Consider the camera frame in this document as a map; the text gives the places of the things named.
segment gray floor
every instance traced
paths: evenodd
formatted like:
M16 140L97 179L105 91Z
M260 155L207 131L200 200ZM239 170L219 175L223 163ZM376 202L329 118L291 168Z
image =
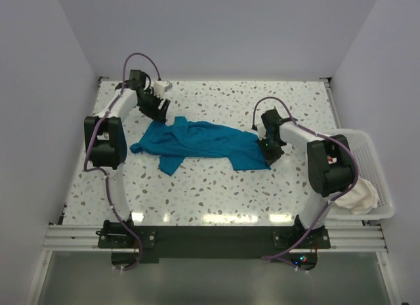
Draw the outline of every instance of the gray floor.
M120 275L109 253L55 253L40 304L390 304L374 253L324 253L309 275L260 260L175 260Z

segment metal frame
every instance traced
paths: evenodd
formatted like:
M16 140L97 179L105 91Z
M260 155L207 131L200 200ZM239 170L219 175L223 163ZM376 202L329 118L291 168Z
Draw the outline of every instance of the metal frame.
M337 107L335 106L333 92L331 90L331 85L329 84L328 79L321 79L321 81L324 82L324 87L326 89L325 91L327 92L329 103L331 104L331 111L333 112L335 125L337 126L337 128L342 128L339 114L337 112Z
M390 266L389 255L387 253L376 253L376 256L391 305L401 305L402 298Z
M132 249L99 249L98 236L95 232L101 228L102 226L49 226L43 249L48 251L133 251ZM330 226L328 232L331 248L319 252L385 253L387 251L380 226ZM293 249L291 252L307 253L309 251L309 249Z
M32 283L29 289L29 293L26 297L25 305L37 305L41 291L44 286L45 277L51 262L52 251L43 250L41 256L39 256L38 264L33 274Z
M392 305L400 305L398 289L390 271L387 247L380 226L361 226L356 222L327 222L330 249L319 250L324 253L377 253L382 275ZM95 234L102 226L50 225L44 239L41 256L33 276L26 299L26 305L36 305L55 251L84 252L133 252L133 249L100 249ZM292 253L308 253L309 249L293 249Z

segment shirt sleeve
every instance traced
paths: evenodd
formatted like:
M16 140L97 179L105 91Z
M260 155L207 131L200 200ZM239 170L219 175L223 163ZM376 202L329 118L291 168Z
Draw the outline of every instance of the shirt sleeve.
M185 156L161 155L159 158L159 168L162 172L172 176L184 159Z

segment blue cloth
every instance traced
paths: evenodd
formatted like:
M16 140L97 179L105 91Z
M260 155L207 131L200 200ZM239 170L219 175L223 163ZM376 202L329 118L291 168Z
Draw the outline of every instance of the blue cloth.
M133 144L133 153L161 155L161 171L172 175L187 156L227 157L234 170L269 169L256 140L250 132L214 125L193 123L176 117L172 126L153 121L141 140Z

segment white connector block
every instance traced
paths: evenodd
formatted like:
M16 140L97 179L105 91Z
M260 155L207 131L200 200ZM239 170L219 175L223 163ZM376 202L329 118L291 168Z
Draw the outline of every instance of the white connector block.
M153 84L153 88L155 90L155 94L157 97L162 97L166 92L172 89L172 83L169 81L156 81Z

